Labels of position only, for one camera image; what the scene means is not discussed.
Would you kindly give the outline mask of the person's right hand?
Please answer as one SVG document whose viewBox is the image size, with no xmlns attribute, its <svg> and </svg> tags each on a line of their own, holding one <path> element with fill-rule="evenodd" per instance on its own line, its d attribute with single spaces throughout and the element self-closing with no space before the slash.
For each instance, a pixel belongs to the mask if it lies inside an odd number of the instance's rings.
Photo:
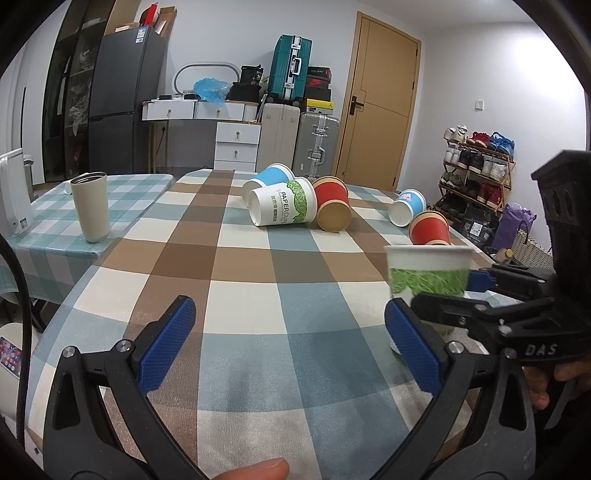
<svg viewBox="0 0 591 480">
<path fill-rule="evenodd" d="M 544 410 L 550 403 L 550 396 L 547 392 L 550 379 L 557 382 L 568 382 L 574 380 L 576 386 L 571 395 L 576 397 L 582 392 L 590 389 L 591 385 L 591 360 L 586 356 L 571 363 L 557 365 L 552 375 L 534 367 L 523 369 L 532 405 L 538 410 Z"/>
</svg>

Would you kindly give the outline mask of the person's left thumb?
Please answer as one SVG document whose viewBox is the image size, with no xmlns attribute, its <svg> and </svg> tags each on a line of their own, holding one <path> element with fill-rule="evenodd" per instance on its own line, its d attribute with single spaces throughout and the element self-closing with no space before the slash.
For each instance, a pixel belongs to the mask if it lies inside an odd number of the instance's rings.
<svg viewBox="0 0 591 480">
<path fill-rule="evenodd" d="M 223 472 L 214 480 L 287 480 L 290 464 L 286 459 L 274 458 Z"/>
</svg>

